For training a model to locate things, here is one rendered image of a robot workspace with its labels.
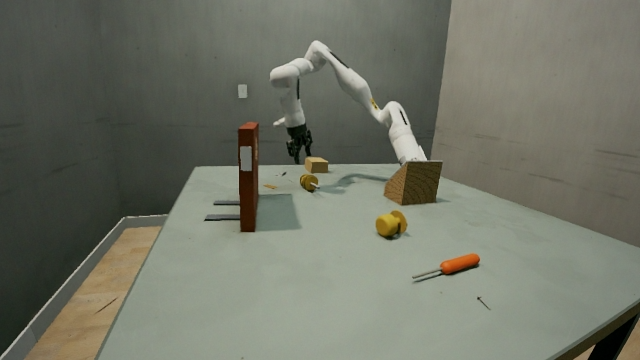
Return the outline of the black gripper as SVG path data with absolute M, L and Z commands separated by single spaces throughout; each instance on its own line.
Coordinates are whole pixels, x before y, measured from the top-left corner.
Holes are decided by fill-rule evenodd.
M 290 157 L 294 157 L 295 164 L 301 165 L 301 160 L 299 156 L 299 151 L 301 147 L 305 146 L 305 151 L 307 156 L 311 156 L 311 144 L 313 143 L 311 132 L 307 130 L 306 122 L 300 126 L 296 127 L 286 127 L 288 134 L 291 136 L 291 141 L 287 141 L 287 149 Z M 310 141 L 308 140 L 310 139 Z M 295 148 L 298 147 L 298 148 Z M 297 153 L 295 152 L 297 150 Z M 292 151 L 292 153 L 291 153 Z

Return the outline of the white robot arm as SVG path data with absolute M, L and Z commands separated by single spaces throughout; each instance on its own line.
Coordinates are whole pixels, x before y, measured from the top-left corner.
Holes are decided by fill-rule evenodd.
M 289 93 L 280 101 L 284 118 L 275 122 L 274 128 L 296 127 L 305 123 L 300 102 L 300 79 L 319 71 L 326 61 L 333 67 L 341 89 L 359 103 L 383 128 L 390 130 L 389 138 L 402 166 L 407 160 L 427 160 L 418 146 L 403 108 L 390 102 L 380 110 L 375 104 L 367 82 L 345 65 L 329 48 L 314 41 L 305 58 L 277 67 L 270 74 L 271 84 L 278 89 L 289 87 Z M 285 120 L 285 121 L 284 121 Z

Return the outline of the orange-handled screwdriver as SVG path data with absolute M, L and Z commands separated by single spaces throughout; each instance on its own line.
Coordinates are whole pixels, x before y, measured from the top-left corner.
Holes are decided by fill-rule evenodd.
M 427 272 L 424 272 L 424 273 L 420 273 L 420 274 L 417 274 L 417 275 L 413 275 L 412 278 L 415 279 L 415 278 L 418 278 L 418 277 L 421 277 L 421 276 L 425 276 L 425 275 L 428 275 L 428 274 L 432 274 L 432 273 L 435 273 L 435 272 L 438 272 L 438 271 L 441 271 L 444 274 L 449 274 L 449 273 L 452 273 L 452 272 L 455 272 L 455 271 L 458 271 L 458 270 L 461 270 L 461 269 L 465 269 L 465 268 L 477 265 L 479 263 L 479 261 L 480 261 L 479 256 L 477 254 L 475 254 L 475 253 L 471 253 L 471 254 L 464 255 L 464 256 L 461 256 L 461 257 L 458 257 L 458 258 L 454 258 L 454 259 L 451 259 L 451 260 L 444 261 L 444 262 L 442 262 L 440 264 L 440 268 L 437 268 L 437 269 L 434 269 L 434 270 L 431 270 L 431 271 L 427 271 Z

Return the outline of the yellow door knob with grey spindle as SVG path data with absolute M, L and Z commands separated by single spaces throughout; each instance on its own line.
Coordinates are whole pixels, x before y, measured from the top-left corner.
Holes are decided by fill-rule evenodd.
M 300 177 L 300 184 L 307 191 L 313 191 L 316 188 L 320 189 L 320 186 L 318 186 L 318 179 L 314 175 L 303 174 Z

